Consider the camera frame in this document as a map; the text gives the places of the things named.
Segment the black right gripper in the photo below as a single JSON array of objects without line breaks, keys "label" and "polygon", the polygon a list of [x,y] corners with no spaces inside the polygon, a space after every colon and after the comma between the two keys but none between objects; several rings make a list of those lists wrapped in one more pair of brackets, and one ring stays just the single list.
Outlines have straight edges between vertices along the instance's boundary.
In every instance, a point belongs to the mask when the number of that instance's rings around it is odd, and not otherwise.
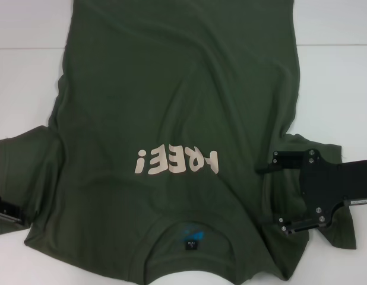
[{"label": "black right gripper", "polygon": [[274,151],[270,163],[255,168],[265,175],[297,169],[307,210],[262,211],[261,224],[277,226],[285,235],[328,227],[343,206],[367,204],[367,160],[330,163],[317,150]]}]

